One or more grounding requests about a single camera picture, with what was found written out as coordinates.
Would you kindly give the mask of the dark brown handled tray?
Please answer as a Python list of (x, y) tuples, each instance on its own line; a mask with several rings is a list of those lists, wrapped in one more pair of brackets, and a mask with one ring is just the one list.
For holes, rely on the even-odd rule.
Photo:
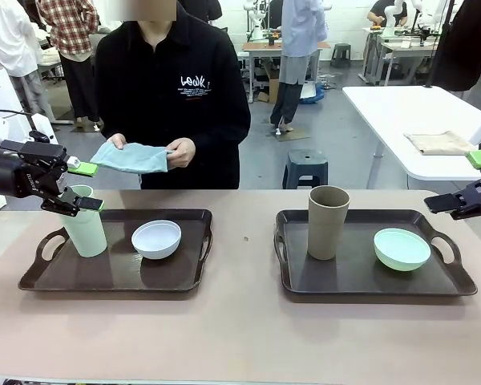
[[(432, 245), (424, 266), (398, 272), (382, 264), (374, 250), (374, 235), (387, 228), (404, 229), (420, 236), (428, 245), (435, 238), (445, 241), (454, 259), (446, 262)], [(308, 213), (282, 210), (276, 215), (274, 248), (281, 271), (281, 284), (295, 302), (349, 302), (381, 297), (390, 302), (400, 298), (459, 298), (478, 289), (462, 264), (456, 243), (440, 233), (426, 217), (411, 209), (351, 209), (335, 258), (319, 261), (307, 254)]]
[[(79, 256), (64, 228), (38, 244), (18, 288), (36, 292), (139, 292), (182, 294), (197, 288), (212, 248), (212, 213), (207, 209), (106, 209), (101, 214), (107, 249)], [(131, 236), (141, 225), (170, 220), (182, 230), (175, 253), (153, 261), (137, 253)]]

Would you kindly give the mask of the person in light blue shirt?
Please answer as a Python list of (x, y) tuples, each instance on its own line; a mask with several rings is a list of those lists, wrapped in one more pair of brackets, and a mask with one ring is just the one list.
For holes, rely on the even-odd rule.
[(278, 136), (293, 130), (310, 57), (327, 37), (322, 0), (283, 0), (281, 21), (277, 101), (269, 118)]

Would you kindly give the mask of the mint green bowl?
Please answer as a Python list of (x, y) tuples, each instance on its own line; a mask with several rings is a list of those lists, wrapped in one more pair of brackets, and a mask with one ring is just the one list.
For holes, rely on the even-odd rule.
[(405, 229), (388, 228), (374, 235), (374, 251), (386, 267), (410, 272), (422, 267), (430, 258), (429, 244)]

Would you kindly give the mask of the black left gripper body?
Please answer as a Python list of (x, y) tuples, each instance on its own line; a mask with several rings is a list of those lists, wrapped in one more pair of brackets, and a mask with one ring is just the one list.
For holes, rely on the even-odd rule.
[(67, 150), (62, 145), (6, 140), (0, 144), (0, 195), (58, 197), (64, 191)]

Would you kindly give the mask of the beige cloth mat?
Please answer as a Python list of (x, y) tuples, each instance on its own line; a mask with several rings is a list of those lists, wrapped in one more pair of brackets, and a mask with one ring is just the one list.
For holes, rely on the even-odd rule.
[(404, 135), (423, 156), (464, 156), (476, 146), (452, 131), (441, 134)]

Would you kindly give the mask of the person in black shirt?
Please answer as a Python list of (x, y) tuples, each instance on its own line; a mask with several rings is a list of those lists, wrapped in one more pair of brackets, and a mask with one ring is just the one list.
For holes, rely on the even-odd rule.
[[(236, 51), (222, 30), (178, 2), (133, 0), (127, 20), (95, 51), (95, 80), (113, 86), (127, 143), (167, 147), (196, 124), (249, 111)], [(238, 188), (239, 172), (207, 168), (195, 154), (187, 168), (142, 175), (143, 189)]]

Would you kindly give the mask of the teal cloth mat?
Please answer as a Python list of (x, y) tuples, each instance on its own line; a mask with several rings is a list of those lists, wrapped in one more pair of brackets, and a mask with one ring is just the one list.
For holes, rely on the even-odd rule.
[(171, 153), (172, 150), (165, 147), (131, 143), (118, 149), (113, 143), (106, 142), (100, 146), (90, 162), (120, 172), (143, 175), (167, 172), (168, 155)]

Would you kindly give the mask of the grey plastic stool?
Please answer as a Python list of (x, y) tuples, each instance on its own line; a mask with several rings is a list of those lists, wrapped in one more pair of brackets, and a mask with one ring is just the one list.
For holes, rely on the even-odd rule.
[(282, 180), (283, 189), (316, 188), (329, 184), (329, 162), (325, 155), (313, 149), (288, 151)]

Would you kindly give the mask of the cardboard box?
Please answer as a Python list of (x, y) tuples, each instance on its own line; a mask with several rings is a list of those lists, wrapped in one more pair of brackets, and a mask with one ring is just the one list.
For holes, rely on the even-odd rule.
[(257, 96), (258, 101), (275, 104), (277, 101), (279, 90), (279, 74), (262, 75), (260, 78), (260, 87)]

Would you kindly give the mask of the person's right forearm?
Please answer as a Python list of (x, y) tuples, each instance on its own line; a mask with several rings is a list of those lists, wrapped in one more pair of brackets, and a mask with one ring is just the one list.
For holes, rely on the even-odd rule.
[(95, 98), (99, 117), (103, 122), (101, 134), (106, 140), (118, 140), (124, 143), (123, 118), (120, 116), (121, 106), (112, 85), (101, 77), (95, 80)]

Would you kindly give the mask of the pale green tall cup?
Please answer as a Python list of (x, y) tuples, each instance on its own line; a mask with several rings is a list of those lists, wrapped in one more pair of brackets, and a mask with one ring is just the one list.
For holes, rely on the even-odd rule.
[(99, 212), (81, 209), (76, 217), (59, 214), (59, 220), (81, 257), (95, 257), (107, 248)]

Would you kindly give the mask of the blue bag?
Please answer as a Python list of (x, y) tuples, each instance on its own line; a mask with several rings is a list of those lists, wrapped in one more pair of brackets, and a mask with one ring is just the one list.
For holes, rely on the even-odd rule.
[(321, 82), (307, 81), (301, 90), (300, 104), (315, 104), (324, 99), (324, 97), (325, 91)]

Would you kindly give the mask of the person in dark jacket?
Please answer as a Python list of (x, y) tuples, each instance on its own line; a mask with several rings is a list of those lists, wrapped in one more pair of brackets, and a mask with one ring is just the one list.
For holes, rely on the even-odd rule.
[(481, 0), (463, 0), (441, 48), (433, 84), (481, 111)]

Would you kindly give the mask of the black tripod pole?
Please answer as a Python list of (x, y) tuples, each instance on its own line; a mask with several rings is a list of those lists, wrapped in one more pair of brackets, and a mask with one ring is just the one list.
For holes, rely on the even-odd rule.
[(443, 43), (448, 35), (450, 24), (451, 24), (451, 16), (455, 6), (455, 0), (446, 0), (443, 3), (443, 12), (441, 14), (440, 22), (441, 22), (441, 30), (438, 43), (435, 44), (436, 50), (435, 55), (432, 57), (431, 67), (429, 76), (427, 81), (424, 84), (425, 88), (431, 88), (435, 79), (435, 73), (439, 66), (439, 61), (442, 57), (443, 53)]

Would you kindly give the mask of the white bowl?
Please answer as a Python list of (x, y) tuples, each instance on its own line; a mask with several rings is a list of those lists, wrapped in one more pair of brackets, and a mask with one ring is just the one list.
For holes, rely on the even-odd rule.
[(131, 236), (135, 250), (149, 260), (162, 260), (175, 253), (182, 237), (177, 223), (167, 220), (141, 225)]

